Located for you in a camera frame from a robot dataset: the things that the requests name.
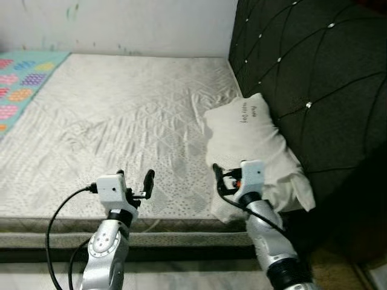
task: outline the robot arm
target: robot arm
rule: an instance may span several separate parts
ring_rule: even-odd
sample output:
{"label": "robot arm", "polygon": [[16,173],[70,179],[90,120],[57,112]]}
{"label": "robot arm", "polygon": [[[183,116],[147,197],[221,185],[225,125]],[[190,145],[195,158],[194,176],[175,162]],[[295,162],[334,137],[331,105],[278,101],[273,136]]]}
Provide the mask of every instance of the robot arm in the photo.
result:
{"label": "robot arm", "polygon": [[129,228],[138,217],[138,199],[151,197],[154,171],[145,176],[144,189],[133,195],[126,188],[122,170],[97,180],[102,205],[109,211],[88,244],[89,260],[83,272],[81,290],[119,290],[123,284],[124,262],[129,251]]}
{"label": "robot arm", "polygon": [[[281,233],[284,228],[280,215],[273,210],[268,201],[262,200],[263,163],[257,160],[242,161],[240,169],[233,169],[226,174],[223,174],[223,170],[216,164],[213,165],[213,169],[218,193],[221,196],[235,195],[236,203],[255,213],[247,218],[246,229],[254,243],[258,262],[274,289],[318,289],[312,283],[311,274],[299,260],[291,242]],[[228,189],[225,186],[225,177],[235,180],[235,188]],[[268,220],[272,225],[258,216]]]}

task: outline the colorful blanket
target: colorful blanket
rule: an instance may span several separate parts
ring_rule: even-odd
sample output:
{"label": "colorful blanket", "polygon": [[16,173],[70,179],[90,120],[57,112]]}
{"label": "colorful blanket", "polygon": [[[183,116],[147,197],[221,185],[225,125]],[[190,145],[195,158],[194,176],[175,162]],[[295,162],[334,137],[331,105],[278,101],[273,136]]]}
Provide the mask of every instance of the colorful blanket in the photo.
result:
{"label": "colorful blanket", "polygon": [[67,55],[54,51],[0,54],[0,139]]}

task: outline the pillowcase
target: pillowcase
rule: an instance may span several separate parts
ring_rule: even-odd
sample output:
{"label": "pillowcase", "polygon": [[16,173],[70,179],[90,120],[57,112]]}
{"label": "pillowcase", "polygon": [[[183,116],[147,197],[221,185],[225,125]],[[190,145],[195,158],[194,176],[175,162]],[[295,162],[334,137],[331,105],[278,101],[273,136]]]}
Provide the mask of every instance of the pillowcase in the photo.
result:
{"label": "pillowcase", "polygon": [[[262,198],[268,199],[276,211],[301,208],[309,211],[315,207],[309,180],[274,126],[261,94],[235,98],[227,105],[207,111],[204,119],[209,135],[206,163],[210,168],[217,163],[224,169],[234,169],[240,167],[242,160],[261,160],[265,163]],[[211,213],[223,222],[244,217],[240,209],[218,196],[216,185]]]}

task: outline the mattress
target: mattress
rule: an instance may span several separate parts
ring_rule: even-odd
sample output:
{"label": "mattress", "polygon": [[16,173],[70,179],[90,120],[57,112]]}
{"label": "mattress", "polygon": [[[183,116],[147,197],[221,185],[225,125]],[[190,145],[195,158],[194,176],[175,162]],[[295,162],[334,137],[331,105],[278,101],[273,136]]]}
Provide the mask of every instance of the mattress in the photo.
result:
{"label": "mattress", "polygon": [[[203,114],[235,97],[225,59],[70,55],[0,141],[0,247],[42,248],[59,204],[118,169],[134,191],[155,170],[132,245],[250,244],[243,224],[210,213]],[[53,247],[76,246],[105,216],[97,195],[77,195]]]}

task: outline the dark gray headboard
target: dark gray headboard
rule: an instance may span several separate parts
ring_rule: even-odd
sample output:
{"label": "dark gray headboard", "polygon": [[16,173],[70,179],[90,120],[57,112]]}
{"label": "dark gray headboard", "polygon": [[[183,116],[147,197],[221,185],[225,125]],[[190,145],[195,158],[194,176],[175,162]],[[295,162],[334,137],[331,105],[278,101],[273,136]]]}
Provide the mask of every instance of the dark gray headboard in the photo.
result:
{"label": "dark gray headboard", "polygon": [[386,21],[347,0],[239,0],[229,60],[261,92],[317,204],[386,141]]}

